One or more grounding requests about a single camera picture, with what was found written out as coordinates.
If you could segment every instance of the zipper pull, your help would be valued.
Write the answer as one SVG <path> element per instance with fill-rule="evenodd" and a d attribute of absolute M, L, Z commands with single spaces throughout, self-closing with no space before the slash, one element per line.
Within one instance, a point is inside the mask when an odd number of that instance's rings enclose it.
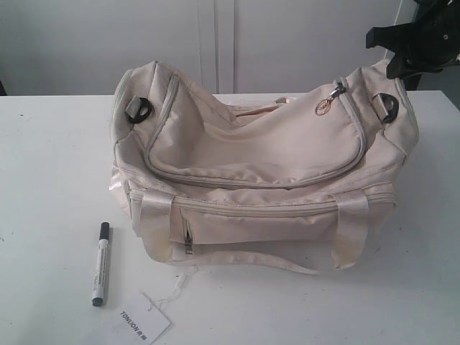
<path fill-rule="evenodd" d="M 185 253 L 186 254 L 193 254 L 193 239 L 192 236 L 190 235 L 189 230 L 187 229 L 185 233 L 185 238 L 184 238 L 184 245 L 185 245 Z"/>
<path fill-rule="evenodd" d="M 315 112 L 318 116 L 323 116 L 329 112 L 331 109 L 331 104 L 334 99 L 339 97 L 341 94 L 346 93 L 346 87 L 342 84 L 341 81 L 337 83 L 337 87 L 329 94 L 328 98 L 322 100 L 316 106 Z"/>

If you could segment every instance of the marker pen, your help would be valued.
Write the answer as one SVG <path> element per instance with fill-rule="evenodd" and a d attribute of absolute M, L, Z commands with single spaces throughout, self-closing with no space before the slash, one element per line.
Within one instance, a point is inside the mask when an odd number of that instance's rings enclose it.
<path fill-rule="evenodd" d="M 101 224 L 99 234 L 98 263 L 96 265 L 96 275 L 93 284 L 93 305 L 100 307 L 104 302 L 104 288 L 106 285 L 107 270 L 107 251 L 109 250 L 109 223 L 106 221 Z"/>

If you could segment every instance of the top zipper pocket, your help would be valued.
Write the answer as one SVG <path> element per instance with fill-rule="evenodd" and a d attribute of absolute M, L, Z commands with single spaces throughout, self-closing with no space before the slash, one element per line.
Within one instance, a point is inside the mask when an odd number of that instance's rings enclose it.
<path fill-rule="evenodd" d="M 174 75 L 144 155 L 161 178 L 209 188 L 299 188 L 350 171 L 364 155 L 366 137 L 345 79 L 332 91 L 322 87 L 325 116 L 315 114 L 317 91 L 234 128 L 185 97 L 166 126 L 180 85 Z M 341 106 L 334 110 L 335 103 Z"/>

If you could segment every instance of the table surface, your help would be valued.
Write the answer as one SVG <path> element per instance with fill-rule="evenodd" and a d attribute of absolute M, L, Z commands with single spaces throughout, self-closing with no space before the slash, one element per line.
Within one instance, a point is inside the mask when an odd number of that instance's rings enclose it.
<path fill-rule="evenodd" d="M 410 99 L 420 142 L 366 260 L 321 276 L 200 267 L 165 308 L 172 326 L 155 344 L 458 344 L 460 113 L 439 91 Z M 137 291 L 166 298 L 183 270 L 147 256 L 109 193 L 112 101 L 0 97 L 2 344 L 71 344 Z M 94 308 L 102 221 L 114 228 L 109 296 Z"/>

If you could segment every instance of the cream fabric bag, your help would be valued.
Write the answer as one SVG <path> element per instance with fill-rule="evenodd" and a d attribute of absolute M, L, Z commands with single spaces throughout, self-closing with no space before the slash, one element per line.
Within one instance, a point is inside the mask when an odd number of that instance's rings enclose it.
<path fill-rule="evenodd" d="M 395 207 L 393 183 L 418 140 L 386 66 L 297 99 L 232 106 L 169 65 L 127 71 L 111 190 L 148 254 L 304 273 L 354 265 Z"/>

